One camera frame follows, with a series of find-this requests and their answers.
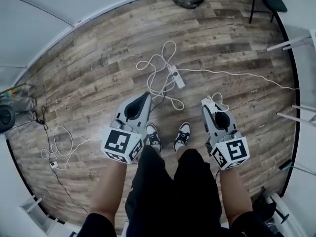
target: person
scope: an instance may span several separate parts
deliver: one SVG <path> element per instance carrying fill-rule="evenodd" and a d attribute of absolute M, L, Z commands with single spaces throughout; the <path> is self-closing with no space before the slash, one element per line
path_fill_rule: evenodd
<path fill-rule="evenodd" d="M 174 141 L 178 168 L 174 179 L 160 157 L 157 128 L 148 123 L 136 175 L 125 203 L 129 220 L 127 237 L 152 236 L 247 236 L 269 237 L 272 232 L 252 212 L 252 203 L 235 168 L 220 171 L 223 205 L 230 229 L 222 228 L 222 206 L 209 163 L 187 147 L 191 134 L 188 122 L 180 126 Z M 78 237 L 115 237 L 115 214 L 119 208 L 126 164 L 111 161 L 100 179 Z"/>

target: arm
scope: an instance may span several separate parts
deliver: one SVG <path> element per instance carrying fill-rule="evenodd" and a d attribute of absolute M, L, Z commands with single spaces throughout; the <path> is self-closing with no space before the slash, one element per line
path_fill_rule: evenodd
<path fill-rule="evenodd" d="M 221 170 L 220 178 L 224 209 L 231 226 L 238 216 L 252 211 L 252 203 L 248 191 L 234 168 Z"/>
<path fill-rule="evenodd" d="M 127 164 L 111 160 L 92 195 L 90 213 L 101 214 L 114 226 L 122 198 Z"/>

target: electrical cord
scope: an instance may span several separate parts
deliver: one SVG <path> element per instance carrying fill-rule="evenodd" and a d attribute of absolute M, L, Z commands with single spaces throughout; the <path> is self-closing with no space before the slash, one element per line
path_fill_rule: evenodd
<path fill-rule="evenodd" d="M 151 111 L 150 111 L 149 113 L 151 113 L 156 107 L 158 107 L 160 104 L 162 104 L 162 103 L 164 102 L 166 95 L 167 95 L 167 93 L 165 93 L 165 94 L 163 95 L 162 100 L 161 100 L 158 104 L 156 104 L 156 105 L 151 109 Z"/>
<path fill-rule="evenodd" d="M 168 60 L 166 60 L 163 56 L 163 51 L 165 49 L 165 46 L 168 44 L 168 43 L 173 43 L 174 44 L 174 51 L 172 53 L 172 55 L 169 57 Z M 169 40 L 167 41 L 163 47 L 162 47 L 162 50 L 161 50 L 161 55 L 160 54 L 154 54 L 150 59 L 149 61 L 145 61 L 145 60 L 142 60 L 142 61 L 139 61 L 137 64 L 136 64 L 136 69 L 137 70 L 144 70 L 146 69 L 149 65 L 153 67 L 154 71 L 148 76 L 147 78 L 147 87 L 148 87 L 148 90 L 149 92 L 154 95 L 153 99 L 157 98 L 157 97 L 163 97 L 163 98 L 166 98 L 166 99 L 169 99 L 172 103 L 172 106 L 174 109 L 178 110 L 178 111 L 181 111 L 184 109 L 184 103 L 182 101 L 180 101 L 179 99 L 176 99 L 176 98 L 172 98 L 172 97 L 168 97 L 166 96 L 166 92 L 168 91 L 171 91 L 174 86 L 175 86 L 175 80 L 173 79 L 171 82 L 168 82 L 168 78 L 169 76 L 172 76 L 171 75 L 171 72 L 168 73 L 168 76 L 167 76 L 167 79 L 163 85 L 163 87 L 161 88 L 161 90 L 156 90 L 156 89 L 153 89 L 152 88 L 152 85 L 153 85 L 153 82 L 155 80 L 155 77 L 156 77 L 156 74 L 162 70 L 164 70 L 166 67 L 168 68 L 168 70 L 170 69 L 171 65 L 170 65 L 170 60 L 171 58 L 175 55 L 177 51 L 177 44 L 172 41 L 172 40 Z M 163 61 L 164 61 L 164 65 L 161 69 L 157 69 L 156 66 L 152 63 L 152 60 L 155 58 L 155 57 L 160 57 Z M 145 66 L 143 66 L 142 68 L 139 67 L 139 64 L 143 64 L 145 63 Z M 278 84 L 277 82 L 273 81 L 273 80 L 269 80 L 267 78 L 265 78 L 264 76 L 260 76 L 260 75 L 254 75 L 254 74 L 251 74 L 251 73 L 230 73 L 230 72 L 227 72 L 227 71 L 212 71 L 212 70 L 208 70 L 208 69 L 197 69 L 197 70 L 194 70 L 194 69 L 178 69 L 178 71 L 190 71 L 190 72 L 210 72 L 210 73 L 213 73 L 213 74 L 228 74 L 228 75 L 231 75 L 231 76 L 253 76 L 253 77 L 258 77 L 258 78 L 262 78 L 268 82 L 272 82 L 274 83 L 275 85 L 279 86 L 280 88 L 282 89 L 292 89 L 292 90 L 298 90 L 299 88 L 291 88 L 291 87 L 283 87 L 281 86 L 280 84 Z M 165 89 L 166 86 L 172 84 L 171 88 L 170 89 Z M 179 102 L 181 104 L 182 107 L 180 108 L 177 108 L 175 106 L 175 102 Z"/>
<path fill-rule="evenodd" d="M 24 124 L 18 125 L 18 126 L 14 127 L 14 128 L 11 128 L 9 131 L 11 131 L 11 130 L 13 130 L 13 129 L 16 129 L 16 128 L 20 127 L 20 126 L 23 126 L 23 125 L 25 125 L 25 124 L 32 123 L 32 122 L 34 122 L 34 121 L 35 121 L 35 120 L 32 120 L 32 121 L 26 122 L 26 123 L 24 123 Z"/>
<path fill-rule="evenodd" d="M 56 174 L 56 172 L 55 172 L 55 171 L 52 169 L 52 167 L 51 167 L 52 161 L 51 161 L 51 159 L 50 159 L 50 155 L 51 155 L 51 152 L 50 152 L 50 141 L 49 141 L 49 136 L 48 136 L 48 133 L 47 133 L 48 126 L 47 126 L 46 123 L 45 123 L 45 113 L 47 112 L 46 106 L 42 106 L 42 107 L 41 107 L 41 112 L 42 112 L 42 115 L 43 115 L 43 127 L 44 127 L 44 130 L 45 130 L 46 135 L 47 135 L 48 149 L 49 149 L 49 151 L 46 150 L 46 151 L 49 152 L 49 155 L 48 155 L 48 157 L 46 157 L 46 158 L 44 158 L 44 159 L 48 159 L 49 168 L 50 168 L 51 171 L 53 171 L 53 173 L 55 174 L 58 183 L 61 185 L 61 187 L 63 187 L 63 189 L 65 190 L 65 192 L 66 192 L 66 194 L 68 195 L 68 197 L 69 197 L 69 199 L 71 200 L 71 202 L 72 202 L 74 205 L 76 205 L 76 206 L 82 208 L 82 209 L 88 214 L 88 211 L 87 211 L 85 208 L 83 208 L 83 207 L 82 207 L 81 205 L 79 205 L 79 204 L 76 204 L 76 203 L 73 201 L 72 197 L 70 196 L 70 194 L 68 193 L 68 191 L 66 190 L 66 188 L 65 188 L 65 187 L 63 186 L 63 184 L 60 182 L 60 180 L 59 180 L 59 178 L 58 178 L 58 175 Z"/>
<path fill-rule="evenodd" d="M 211 101 L 213 101 L 213 102 L 214 102 L 213 98 L 214 98 L 214 96 L 215 96 L 215 95 L 217 95 L 217 94 L 221 96 L 221 105 L 224 105 L 224 106 L 226 106 L 226 107 L 227 107 L 227 109 L 226 109 L 226 110 L 219 110 L 219 109 L 217 109 L 217 111 L 218 111 L 219 113 L 224 113 L 224 112 L 227 112 L 227 111 L 229 110 L 229 106 L 228 106 L 228 105 L 223 104 L 223 95 L 222 95 L 220 92 L 215 92 L 215 93 L 213 94 L 213 96 L 212 96 L 212 97 L 211 97 L 210 95 L 208 95 L 208 96 L 207 96 L 207 98 L 208 98 L 209 100 L 211 100 Z"/>
<path fill-rule="evenodd" d="M 59 128 L 59 127 L 61 127 L 62 129 L 64 129 L 66 132 L 68 132 L 68 134 L 69 134 L 69 136 L 70 136 L 71 148 L 70 148 L 68 154 L 66 154 L 66 155 L 63 155 L 62 153 L 60 153 L 60 151 L 59 151 L 59 149 L 58 149 L 58 147 L 57 147 L 56 138 L 55 138 L 55 133 L 56 133 L 57 128 Z M 64 128 L 62 125 L 58 125 L 58 126 L 56 126 L 56 128 L 55 128 L 55 130 L 54 130 L 54 143 L 51 144 L 51 147 L 49 148 L 49 151 L 48 151 L 47 149 L 43 148 L 43 149 L 41 150 L 40 154 L 41 154 L 42 158 L 44 158 L 44 159 L 47 159 L 47 158 L 50 159 L 50 155 L 53 154 L 53 155 L 55 156 L 55 158 L 56 158 L 56 163 L 58 163 L 58 158 L 57 158 L 57 156 L 56 156 L 56 153 L 57 153 L 57 152 L 58 152 L 59 155 L 61 155 L 62 157 L 68 157 L 67 162 L 66 162 L 66 164 L 65 164 L 65 166 L 64 166 L 63 168 L 58 168 L 58 167 L 56 167 L 56 169 L 65 170 L 66 167 L 67 167 L 67 164 L 68 164 L 68 162 L 69 162 L 69 159 L 70 159 L 71 155 L 77 150 L 77 148 L 78 148 L 80 145 L 82 145 L 83 143 L 85 143 L 85 142 L 91 140 L 92 138 L 94 138 L 95 136 L 97 136 L 97 135 L 99 135 L 99 134 L 101 134 L 101 132 L 98 132 L 98 133 L 94 134 L 94 135 L 93 135 L 92 137 L 90 137 L 89 139 L 87 139 L 87 140 L 85 140 L 84 142 L 78 144 L 78 145 L 76 146 L 76 148 L 73 150 L 74 142 L 73 142 L 73 137 L 71 136 L 71 133 L 70 133 L 66 128 Z M 46 151 L 46 152 L 49 153 L 48 157 L 43 156 L 43 151 Z"/>

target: shoe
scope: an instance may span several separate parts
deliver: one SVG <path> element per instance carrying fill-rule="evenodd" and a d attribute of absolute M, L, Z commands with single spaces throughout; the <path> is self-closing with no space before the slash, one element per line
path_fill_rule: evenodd
<path fill-rule="evenodd" d="M 158 137 L 157 128 L 153 123 L 148 123 L 146 125 L 146 130 L 148 133 L 148 144 L 154 148 L 157 148 L 161 152 L 161 141 Z"/>
<path fill-rule="evenodd" d="M 188 122 L 184 122 L 180 128 L 177 135 L 177 138 L 174 140 L 173 149 L 175 152 L 182 146 L 187 145 L 189 136 L 191 135 L 191 125 Z"/>

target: white cable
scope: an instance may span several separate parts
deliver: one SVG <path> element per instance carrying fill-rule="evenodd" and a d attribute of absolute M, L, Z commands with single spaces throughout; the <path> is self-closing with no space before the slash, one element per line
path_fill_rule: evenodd
<path fill-rule="evenodd" d="M 223 95 L 222 95 L 220 92 L 216 92 L 216 93 L 214 93 L 212 97 L 211 97 L 210 95 L 208 95 L 208 96 L 207 96 L 207 98 L 208 98 L 209 100 L 211 100 L 211 101 L 215 102 L 215 101 L 213 100 L 213 98 L 214 98 L 214 96 L 215 96 L 216 94 L 219 94 L 219 95 L 221 96 L 221 105 L 224 105 L 224 106 L 226 106 L 226 107 L 227 107 L 227 109 L 226 109 L 226 110 L 219 110 L 219 109 L 217 108 L 217 111 L 218 111 L 219 113 L 224 113 L 224 112 L 227 112 L 227 111 L 229 110 L 229 106 L 228 106 L 228 105 L 223 104 Z"/>
<path fill-rule="evenodd" d="M 163 51 L 164 51 L 165 46 L 166 46 L 169 42 L 174 44 L 174 51 L 173 51 L 172 55 L 170 56 L 170 58 L 166 61 L 166 59 L 165 59 L 164 56 L 163 56 Z M 172 106 L 173 106 L 174 109 L 176 109 L 176 110 L 178 110 L 178 111 L 181 111 L 181 110 L 184 109 L 184 103 L 183 103 L 182 101 L 180 101 L 179 99 L 172 98 L 172 97 L 168 97 L 168 96 L 165 96 L 165 94 L 164 94 L 164 93 L 166 93 L 166 92 L 168 92 L 168 91 L 171 91 L 171 90 L 174 88 L 174 86 L 175 86 L 175 81 L 174 81 L 174 80 L 172 80 L 172 81 L 170 81 L 169 83 L 167 83 L 169 77 L 171 76 L 171 72 L 170 72 L 170 71 L 169 71 L 169 73 L 168 73 L 168 75 L 167 75 L 167 79 L 166 79 L 166 81 L 165 81 L 165 83 L 164 83 L 164 85 L 163 85 L 163 87 L 162 87 L 161 90 L 155 90 L 155 89 L 152 88 L 152 84 L 153 84 L 153 82 L 154 82 L 154 80 L 155 80 L 156 74 L 157 74 L 158 72 L 164 70 L 165 67 L 167 67 L 168 69 L 171 67 L 171 65 L 169 64 L 169 61 L 170 61 L 171 58 L 174 56 L 174 54 L 176 53 L 176 51 L 177 51 L 177 44 L 176 44 L 174 41 L 169 40 L 169 41 L 167 41 L 167 42 L 163 45 L 162 50 L 161 50 L 161 55 L 160 55 L 160 54 L 154 54 L 154 55 L 149 59 L 149 61 L 144 61 L 144 60 L 139 61 L 139 62 L 136 64 L 136 69 L 137 69 L 137 70 L 144 70 L 144 69 L 146 69 L 149 65 L 151 65 L 151 66 L 153 67 L 154 71 L 149 75 L 149 77 L 148 77 L 148 79 L 147 79 L 147 87 L 148 87 L 149 92 L 150 92 L 152 95 L 154 95 L 153 99 L 155 99 L 156 97 L 165 97 L 165 98 L 167 98 L 167 99 L 169 99 L 169 100 L 171 101 Z M 164 61 L 163 67 L 162 67 L 161 69 L 159 69 L 159 70 L 157 70 L 157 68 L 155 67 L 155 65 L 152 63 L 153 58 L 156 57 L 156 56 L 157 56 L 157 57 L 160 57 L 160 58 Z M 139 68 L 139 64 L 140 64 L 140 63 L 145 63 L 145 66 L 142 67 L 142 68 Z M 276 83 L 275 81 L 272 81 L 272 80 L 269 80 L 269 79 L 265 78 L 264 76 L 254 75 L 254 74 L 251 74 L 251 73 L 230 73 L 230 72 L 227 72 L 227 71 L 211 71 L 211 70 L 208 70 L 208 69 L 197 69 L 197 70 L 194 70 L 194 69 L 178 69 L 178 71 L 191 71 L 191 72 L 202 72 L 202 71 L 206 71 L 206 72 L 210 72 L 210 73 L 213 73 L 213 74 L 224 73 L 224 74 L 228 74 L 228 75 L 231 75 L 231 76 L 253 76 L 253 77 L 259 77 L 259 78 L 262 78 L 262 79 L 264 79 L 264 80 L 266 80 L 266 81 L 272 82 L 272 83 L 274 83 L 275 85 L 279 86 L 279 87 L 282 88 L 282 89 L 292 89 L 292 90 L 297 90 L 297 89 L 299 89 L 299 88 L 283 87 L 283 86 L 281 86 L 280 84 Z M 170 84 L 172 84 L 172 87 L 171 87 L 170 89 L 164 90 L 164 88 L 165 88 L 166 86 L 170 85 Z M 216 92 L 215 94 L 220 94 L 220 95 L 221 95 L 221 98 L 222 98 L 221 104 L 222 104 L 222 103 L 223 103 L 223 96 L 222 96 L 222 94 L 219 93 L 219 92 Z M 182 107 L 181 107 L 181 108 L 177 108 L 177 107 L 174 105 L 174 101 L 179 102 L 179 103 L 182 105 Z"/>
<path fill-rule="evenodd" d="M 58 147 L 57 147 L 56 138 L 55 138 L 55 132 L 56 132 L 57 128 L 59 128 L 59 127 L 61 127 L 62 129 L 64 129 L 66 132 L 68 132 L 68 134 L 69 134 L 69 136 L 70 136 L 71 148 L 70 148 L 68 154 L 66 154 L 66 155 L 63 155 L 62 153 L 60 153 L 60 151 L 59 151 L 59 149 L 58 149 Z M 58 125 L 58 126 L 55 128 L 55 130 L 54 130 L 54 143 L 51 144 L 51 152 L 49 152 L 47 149 L 43 148 L 43 149 L 41 150 L 40 154 L 41 154 L 42 158 L 44 158 L 44 159 L 48 159 L 49 156 L 44 157 L 44 156 L 43 156 L 43 151 L 46 151 L 46 152 L 48 152 L 49 154 L 53 154 L 53 155 L 55 156 L 55 158 L 56 158 L 56 163 L 58 163 L 58 158 L 57 158 L 57 156 L 56 156 L 56 153 L 57 153 L 57 152 L 58 152 L 61 156 L 63 156 L 63 157 L 69 156 L 64 168 L 58 168 L 58 167 L 56 167 L 56 169 L 65 170 L 66 167 L 67 167 L 67 164 L 68 164 L 68 162 L 69 162 L 69 159 L 70 159 L 71 155 L 73 154 L 73 152 L 76 151 L 77 148 L 78 148 L 80 145 L 82 145 L 83 143 L 86 143 L 87 141 L 91 140 L 92 138 L 94 138 L 95 136 L 97 136 L 97 135 L 99 135 L 99 134 L 101 134 L 101 133 L 102 133 L 102 132 L 98 132 L 98 133 L 94 134 L 94 135 L 93 135 L 92 137 L 90 137 L 89 139 L 87 139 L 87 140 L 85 140 L 84 142 L 78 144 L 78 145 L 76 146 L 76 148 L 73 150 L 74 142 L 73 142 L 73 137 L 71 136 L 71 133 L 70 133 L 66 128 L 64 128 L 62 125 Z"/>

